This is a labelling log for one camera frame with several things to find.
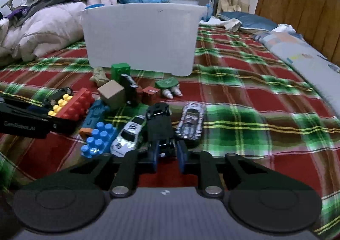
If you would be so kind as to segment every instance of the white cone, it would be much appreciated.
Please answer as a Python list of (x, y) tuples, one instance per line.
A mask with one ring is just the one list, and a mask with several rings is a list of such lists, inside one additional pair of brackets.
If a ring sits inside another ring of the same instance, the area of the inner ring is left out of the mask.
[(179, 97), (183, 96), (183, 94), (180, 91), (180, 85), (179, 84), (172, 87), (171, 92), (176, 96), (179, 96)]
[(169, 98), (169, 99), (173, 99), (173, 96), (172, 96), (172, 94), (171, 94), (171, 91), (168, 90), (168, 89), (163, 89), (163, 90), (162, 90), (162, 94), (163, 94), (165, 97)]

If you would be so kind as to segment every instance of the green building block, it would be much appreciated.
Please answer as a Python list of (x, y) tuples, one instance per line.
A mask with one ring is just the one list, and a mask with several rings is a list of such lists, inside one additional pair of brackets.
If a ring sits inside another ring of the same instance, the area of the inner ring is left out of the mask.
[(169, 89), (174, 87), (175, 85), (178, 85), (178, 81), (176, 78), (174, 77), (170, 77), (164, 80), (160, 80), (155, 82), (156, 87), (158, 87), (159, 89)]
[(130, 75), (130, 66), (127, 63), (115, 63), (111, 65), (111, 80), (115, 80), (119, 83), (120, 75)]

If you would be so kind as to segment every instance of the blue pillow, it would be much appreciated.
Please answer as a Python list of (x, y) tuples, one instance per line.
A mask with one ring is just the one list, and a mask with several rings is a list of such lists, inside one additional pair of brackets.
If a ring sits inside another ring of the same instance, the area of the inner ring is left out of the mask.
[(275, 22), (262, 16), (244, 12), (223, 12), (218, 15), (218, 18), (222, 20), (236, 18), (242, 22), (241, 29), (265, 30), (270, 32), (278, 26)]

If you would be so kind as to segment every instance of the wooden headboard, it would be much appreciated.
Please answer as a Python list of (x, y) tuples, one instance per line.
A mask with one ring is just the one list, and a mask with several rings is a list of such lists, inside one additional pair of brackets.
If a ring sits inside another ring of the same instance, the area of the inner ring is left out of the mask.
[(340, 0), (259, 0), (255, 14), (292, 25), (311, 46), (340, 65)]

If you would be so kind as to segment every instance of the gray gripper base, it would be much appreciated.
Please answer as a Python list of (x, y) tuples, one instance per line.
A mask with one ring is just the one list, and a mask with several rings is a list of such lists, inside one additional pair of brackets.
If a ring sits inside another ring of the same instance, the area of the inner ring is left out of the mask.
[(206, 199), (194, 187), (138, 188), (114, 199), (98, 220), (68, 234), (22, 231), (14, 240), (317, 240), (310, 231), (271, 236), (236, 222), (221, 201)]

